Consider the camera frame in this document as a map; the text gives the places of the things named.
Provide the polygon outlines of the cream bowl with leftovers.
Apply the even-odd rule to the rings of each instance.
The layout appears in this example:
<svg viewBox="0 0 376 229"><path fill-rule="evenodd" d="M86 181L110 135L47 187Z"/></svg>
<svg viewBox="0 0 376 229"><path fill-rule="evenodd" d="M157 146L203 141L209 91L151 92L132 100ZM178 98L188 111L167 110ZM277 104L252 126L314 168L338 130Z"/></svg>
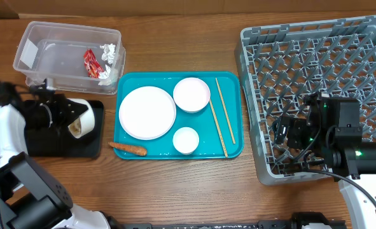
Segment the cream bowl with leftovers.
<svg viewBox="0 0 376 229"><path fill-rule="evenodd" d="M87 110L83 114L81 114L77 119L75 119L75 121L73 121L73 122L79 122L81 124L81 134L78 137L75 137L79 139L94 129L95 115L88 101L84 99L71 99L71 101L87 106Z"/></svg>

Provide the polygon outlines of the red foil snack wrapper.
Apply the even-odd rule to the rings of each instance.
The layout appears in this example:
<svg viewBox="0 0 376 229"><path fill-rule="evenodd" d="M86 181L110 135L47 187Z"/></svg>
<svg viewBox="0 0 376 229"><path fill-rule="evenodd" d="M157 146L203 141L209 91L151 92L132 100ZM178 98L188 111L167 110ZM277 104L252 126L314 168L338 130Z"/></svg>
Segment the red foil snack wrapper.
<svg viewBox="0 0 376 229"><path fill-rule="evenodd" d="M90 78L106 79L109 76L109 71L103 70L98 63L93 51L88 49L83 55L85 69Z"/></svg>

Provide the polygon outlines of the white napkin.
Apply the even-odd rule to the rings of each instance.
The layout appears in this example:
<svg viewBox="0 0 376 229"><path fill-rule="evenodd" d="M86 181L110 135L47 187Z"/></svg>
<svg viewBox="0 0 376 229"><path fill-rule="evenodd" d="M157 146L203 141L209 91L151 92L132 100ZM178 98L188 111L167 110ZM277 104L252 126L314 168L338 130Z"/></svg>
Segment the white napkin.
<svg viewBox="0 0 376 229"><path fill-rule="evenodd" d="M108 64L112 64L115 59L115 50L116 50L116 45L114 44L105 44L101 45L100 49L103 50L103 54L101 55L101 59L103 61L106 61Z"/></svg>

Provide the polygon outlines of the small white cup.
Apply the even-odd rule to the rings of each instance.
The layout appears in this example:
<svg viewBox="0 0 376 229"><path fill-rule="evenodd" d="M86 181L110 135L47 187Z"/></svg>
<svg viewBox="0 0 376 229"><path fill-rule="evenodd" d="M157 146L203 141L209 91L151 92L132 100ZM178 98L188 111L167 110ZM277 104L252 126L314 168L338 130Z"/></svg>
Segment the small white cup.
<svg viewBox="0 0 376 229"><path fill-rule="evenodd" d="M178 152L190 155L199 145L199 136L193 128L182 127L174 133L172 143Z"/></svg>

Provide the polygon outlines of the pink white bowl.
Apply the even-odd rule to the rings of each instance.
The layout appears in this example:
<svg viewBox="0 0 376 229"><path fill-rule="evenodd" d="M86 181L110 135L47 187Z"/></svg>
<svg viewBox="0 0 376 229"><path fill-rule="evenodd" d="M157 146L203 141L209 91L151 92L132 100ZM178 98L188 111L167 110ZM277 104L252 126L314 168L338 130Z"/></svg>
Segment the pink white bowl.
<svg viewBox="0 0 376 229"><path fill-rule="evenodd" d="M172 96L180 109L187 113L196 113L207 106L211 92L203 80L185 78L176 84Z"/></svg>

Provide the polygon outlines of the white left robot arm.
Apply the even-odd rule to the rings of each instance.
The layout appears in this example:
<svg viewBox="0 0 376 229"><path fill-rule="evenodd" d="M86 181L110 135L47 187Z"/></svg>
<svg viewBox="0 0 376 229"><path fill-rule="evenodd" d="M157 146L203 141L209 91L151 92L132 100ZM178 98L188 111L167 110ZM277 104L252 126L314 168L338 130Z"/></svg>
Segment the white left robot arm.
<svg viewBox="0 0 376 229"><path fill-rule="evenodd" d="M95 157L104 106L46 85L0 81L0 228L120 228L114 217L76 205L38 156Z"/></svg>

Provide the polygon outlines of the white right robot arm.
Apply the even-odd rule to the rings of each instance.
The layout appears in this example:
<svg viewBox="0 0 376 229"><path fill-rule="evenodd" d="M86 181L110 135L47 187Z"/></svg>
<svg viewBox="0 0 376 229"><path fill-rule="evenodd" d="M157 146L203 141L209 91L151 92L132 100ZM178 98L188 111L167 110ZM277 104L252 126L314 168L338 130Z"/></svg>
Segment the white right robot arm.
<svg viewBox="0 0 376 229"><path fill-rule="evenodd" d="M320 158L338 183L354 228L376 228L376 142L363 140L359 100L310 94L306 118L281 115L272 124L274 142Z"/></svg>

